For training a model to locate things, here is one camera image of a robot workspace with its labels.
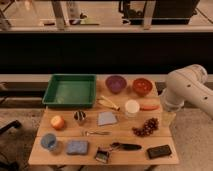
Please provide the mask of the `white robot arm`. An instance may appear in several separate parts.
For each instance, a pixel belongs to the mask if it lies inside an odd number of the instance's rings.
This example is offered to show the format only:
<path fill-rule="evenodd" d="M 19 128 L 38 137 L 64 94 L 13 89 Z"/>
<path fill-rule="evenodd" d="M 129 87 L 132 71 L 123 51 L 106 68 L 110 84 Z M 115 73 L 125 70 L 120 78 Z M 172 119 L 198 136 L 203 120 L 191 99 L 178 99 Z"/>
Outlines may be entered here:
<path fill-rule="evenodd" d="M 198 64 L 170 72 L 160 95 L 163 109 L 178 111 L 188 101 L 213 120 L 213 90 L 204 85 L 207 78 L 206 69 Z"/>

